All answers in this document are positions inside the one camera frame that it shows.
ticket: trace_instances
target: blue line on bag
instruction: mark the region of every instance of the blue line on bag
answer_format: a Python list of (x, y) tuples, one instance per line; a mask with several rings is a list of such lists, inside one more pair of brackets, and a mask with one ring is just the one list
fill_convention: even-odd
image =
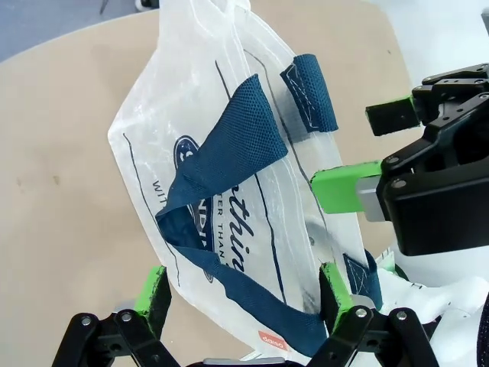
[[(215, 68), (217, 69), (219, 73), (219, 77), (221, 78), (222, 85), (224, 86), (224, 89), (226, 91), (226, 95), (228, 96), (228, 99), (231, 100), (231, 95), (229, 94), (229, 89), (228, 86), (226, 85), (226, 81), (224, 80), (224, 76), (222, 75), (221, 69), (219, 68), (219, 65), (217, 64), (217, 60), (215, 61)], [(275, 264), (275, 271), (277, 273), (277, 280), (278, 280), (278, 285), (280, 288), (280, 292), (282, 293), (282, 298), (283, 302), (287, 304), (287, 300), (285, 298), (285, 292), (283, 291), (283, 282), (282, 282), (282, 276), (280, 274), (280, 266), (278, 263), (278, 258), (277, 258), (277, 250), (275, 249), (275, 232), (274, 229), (270, 223), (270, 219), (268, 218), (268, 208), (267, 204), (265, 203), (265, 198), (263, 195), (263, 190), (261, 189), (260, 185), (260, 180), (258, 180), (258, 176), (254, 174), (254, 178), (257, 181), (258, 189), (260, 190), (260, 195), (261, 195), (261, 201), (263, 202), (263, 207), (265, 209), (265, 217), (267, 218), (267, 223), (268, 226), (270, 227), (270, 237), (271, 237), (271, 248), (272, 248), (272, 254), (274, 257), (274, 264)]]
[[(150, 210), (150, 206), (147, 204), (147, 201), (146, 201), (146, 196), (144, 195), (144, 192), (143, 192), (143, 187), (141, 185), (141, 179), (139, 178), (139, 173), (138, 173), (138, 168), (136, 167), (136, 162), (134, 161), (134, 152), (132, 151), (132, 144), (131, 142), (129, 141), (128, 137), (125, 136), (125, 132), (122, 133), (122, 136), (124, 137), (124, 139), (126, 140), (126, 142), (128, 143), (128, 146), (129, 146), (129, 152), (131, 153), (131, 161), (132, 161), (132, 167), (134, 167), (134, 172), (136, 173), (136, 178), (138, 179), (138, 183), (139, 183), (139, 190), (141, 191), (141, 195), (143, 197), (143, 200), (144, 200), (144, 204), (146, 204), (146, 208), (147, 208), (147, 211), (150, 213), (150, 216), (154, 222), (154, 225), (156, 226), (156, 228), (158, 228), (158, 232), (161, 234), (161, 231), (160, 231), (160, 226), (158, 225), (158, 223), (156, 222), (156, 219), (154, 218), (153, 216), (153, 213), (151, 213), (151, 210)], [(165, 245), (167, 246), (168, 250), (170, 251), (170, 254), (173, 256), (173, 258), (175, 259), (175, 267), (176, 267), (176, 280), (178, 282), (178, 286), (180, 286), (180, 270), (178, 268), (178, 262), (176, 262), (176, 256), (175, 254), (173, 253), (171, 247), (168, 245), (167, 241), (163, 238), (163, 235), (161, 236), (161, 238), (164, 240), (165, 242)]]

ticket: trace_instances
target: round table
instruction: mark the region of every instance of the round table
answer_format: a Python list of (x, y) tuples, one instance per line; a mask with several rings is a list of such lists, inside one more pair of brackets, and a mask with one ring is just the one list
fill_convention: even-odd
[[(409, 92), (396, 39), (377, 8), (353, 0), (268, 0), (252, 8), (297, 54), (318, 57), (346, 164), (383, 158), (418, 134), (375, 138), (364, 117), (365, 106)], [(105, 318), (137, 297), (158, 264), (107, 142), (157, 35), (158, 12), (150, 11), (0, 64), (3, 365), (50, 365), (75, 313)], [(361, 218), (361, 228), (374, 253), (393, 238), (386, 223)], [(176, 292), (163, 341), (183, 365), (250, 352)]]

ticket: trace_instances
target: red and white logo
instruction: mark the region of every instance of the red and white logo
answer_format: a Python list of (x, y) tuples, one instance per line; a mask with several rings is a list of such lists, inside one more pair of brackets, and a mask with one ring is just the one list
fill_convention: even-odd
[(287, 350), (287, 343), (285, 343), (285, 340), (283, 340), (281, 338), (277, 338), (276, 336), (267, 334), (263, 331), (258, 331), (258, 335), (260, 336), (261, 340), (270, 344), (271, 346), (276, 346), (277, 348)]

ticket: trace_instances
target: plastic tote bag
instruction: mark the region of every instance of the plastic tote bag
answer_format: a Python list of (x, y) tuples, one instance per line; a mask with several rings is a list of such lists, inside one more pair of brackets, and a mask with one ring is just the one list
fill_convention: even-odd
[[(368, 260), (356, 219), (345, 229), (325, 218), (304, 180), (325, 168), (301, 154), (307, 145), (317, 149), (322, 138), (332, 165), (339, 159), (317, 61), (291, 51), (265, 61), (281, 80), (265, 92), (237, 32), (247, 6), (165, 1), (157, 49), (108, 139), (175, 289), (256, 350), (306, 362), (327, 337), (317, 254), (336, 261), (347, 284), (358, 280), (351, 291), (360, 294)], [(274, 35), (274, 43), (283, 41)], [(272, 91), (285, 102), (273, 103)], [(294, 110), (284, 109), (289, 102)]]

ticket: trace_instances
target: blue logo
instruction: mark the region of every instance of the blue logo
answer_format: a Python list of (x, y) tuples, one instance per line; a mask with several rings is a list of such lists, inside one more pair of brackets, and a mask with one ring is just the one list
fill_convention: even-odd
[[(173, 148), (173, 162), (175, 169), (182, 164), (188, 157), (194, 155), (199, 150), (199, 146), (190, 136), (184, 135), (178, 138)], [(214, 252), (214, 233), (212, 231), (212, 198), (200, 200), (198, 203), (188, 205), (193, 222), (196, 225), (202, 241), (202, 248)], [(207, 280), (212, 282), (213, 276), (206, 273)]]

